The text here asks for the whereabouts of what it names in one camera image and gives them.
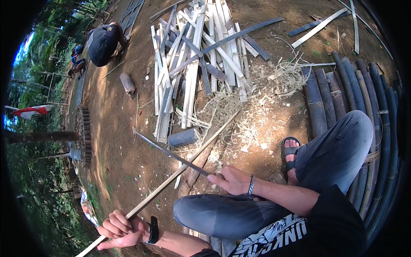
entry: red and white flag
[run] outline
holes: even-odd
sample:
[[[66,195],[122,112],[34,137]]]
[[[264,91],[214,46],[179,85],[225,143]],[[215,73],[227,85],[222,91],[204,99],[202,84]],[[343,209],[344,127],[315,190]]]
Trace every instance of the red and white flag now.
[[[31,120],[31,116],[33,114],[48,114],[48,112],[51,110],[53,106],[54,106],[53,104],[48,104],[48,105],[28,107],[28,108],[23,108],[20,110],[15,110],[12,112],[12,114],[18,117],[22,117],[26,120]]]

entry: dirt ground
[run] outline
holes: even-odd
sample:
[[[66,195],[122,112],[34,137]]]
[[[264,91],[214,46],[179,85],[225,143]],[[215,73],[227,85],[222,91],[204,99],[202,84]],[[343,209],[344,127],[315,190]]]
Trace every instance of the dirt ground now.
[[[157,26],[158,21],[150,24],[148,20],[151,15],[173,2],[175,1],[145,1],[131,33],[130,45],[120,60],[124,60],[125,63],[117,70],[103,78],[117,63],[110,63],[104,67],[96,67],[91,62],[88,64],[83,103],[90,109],[93,158],[89,169],[80,170],[80,177],[83,178],[84,183],[87,183],[86,188],[93,184],[98,187],[103,209],[103,213],[98,217],[100,219],[108,217],[109,213],[116,208],[131,210],[178,168],[177,161],[164,156],[138,137],[134,140],[131,129],[132,126],[136,126],[137,106],[143,106],[154,98],[155,57],[150,26]],[[242,28],[275,17],[284,18],[282,22],[250,33],[250,36],[268,52],[273,63],[277,63],[281,57],[287,60],[289,57],[293,58],[294,55],[286,43],[273,38],[270,32],[281,36],[291,44],[305,33],[290,38],[287,32],[312,22],[310,14],[324,18],[344,7],[337,1],[329,0],[228,0],[227,3],[233,21],[239,22]],[[117,8],[111,17],[112,21],[120,19],[127,4],[128,0],[118,0],[111,4],[111,8]],[[180,4],[178,10],[184,7],[188,5]],[[373,23],[361,6],[357,6],[357,13],[369,25]],[[162,18],[168,20],[169,14],[170,12],[166,12]],[[337,26],[340,35],[346,33],[346,37],[342,39],[343,46],[340,42],[339,47],[337,46]],[[381,49],[379,41],[365,25],[359,21],[358,26],[360,35],[358,56],[352,53],[354,48],[352,16],[338,18],[331,22],[326,29],[307,40],[301,46],[300,53],[304,52],[303,58],[310,63],[331,63],[333,59],[328,54],[339,48],[340,56],[347,56],[351,61],[362,58],[365,63],[370,61],[378,63],[387,81],[391,81],[395,77],[394,62],[387,52]],[[260,66],[268,69],[267,62],[260,56],[254,58],[248,55],[248,59],[250,70]],[[146,81],[147,67],[150,67],[150,74]],[[324,66],[323,68],[325,72],[329,72],[333,67]],[[136,92],[139,93],[139,102],[137,102],[136,94],[130,97],[124,91],[119,80],[122,72],[130,74],[137,88]],[[253,73],[252,79],[260,87],[266,84],[269,86],[267,79],[259,72]],[[156,124],[154,102],[144,106],[140,111],[137,122],[138,130],[144,135],[151,135]],[[278,103],[266,102],[263,107],[260,107],[259,115],[255,119],[259,121],[256,125],[257,140],[253,141],[249,147],[249,153],[236,152],[235,156],[223,165],[233,164],[239,169],[253,173],[258,178],[265,179],[277,171],[284,172],[280,147],[280,142],[284,137],[297,137],[302,144],[312,139],[304,92],[300,91]],[[261,143],[267,143],[268,149],[262,150]],[[208,165],[206,164],[205,169],[213,167],[211,164]],[[213,190],[211,184],[202,176],[197,180],[191,194],[198,192],[220,193],[218,189]],[[149,220],[150,216],[154,215],[158,218],[159,225],[165,229],[181,231],[181,226],[173,218],[173,203],[176,199],[177,190],[169,186],[140,215],[144,220]],[[123,256],[152,255],[140,246],[120,249],[119,253]]]

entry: hand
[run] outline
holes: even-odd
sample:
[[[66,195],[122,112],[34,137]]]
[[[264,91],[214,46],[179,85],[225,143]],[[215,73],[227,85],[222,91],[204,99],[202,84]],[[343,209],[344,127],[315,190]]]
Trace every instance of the hand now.
[[[210,182],[219,185],[228,193],[233,195],[247,194],[250,187],[251,177],[233,165],[225,166],[221,169],[224,179],[216,175],[208,175]]]
[[[120,210],[110,213],[109,218],[97,231],[100,235],[112,239],[99,244],[98,250],[133,246],[138,242],[147,242],[150,237],[150,226],[146,222],[137,216],[129,222],[125,213]]]

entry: gray jeans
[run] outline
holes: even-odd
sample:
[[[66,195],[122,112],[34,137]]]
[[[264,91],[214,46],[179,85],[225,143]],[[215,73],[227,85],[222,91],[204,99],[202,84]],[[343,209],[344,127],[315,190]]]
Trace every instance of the gray jeans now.
[[[363,112],[347,113],[322,136],[297,152],[299,186],[322,193],[337,184],[345,194],[368,154],[373,126]],[[196,194],[178,199],[174,217],[178,223],[208,236],[243,239],[288,215],[284,207],[254,201],[253,195]]]

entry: black wristwatch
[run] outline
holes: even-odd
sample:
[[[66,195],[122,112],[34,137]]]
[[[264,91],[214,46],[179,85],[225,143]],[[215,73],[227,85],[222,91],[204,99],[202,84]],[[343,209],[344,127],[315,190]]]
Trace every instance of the black wristwatch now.
[[[154,216],[151,216],[151,223],[147,224],[150,225],[150,237],[146,243],[149,243],[151,245],[154,245],[158,241],[158,223],[157,223],[157,218]]]

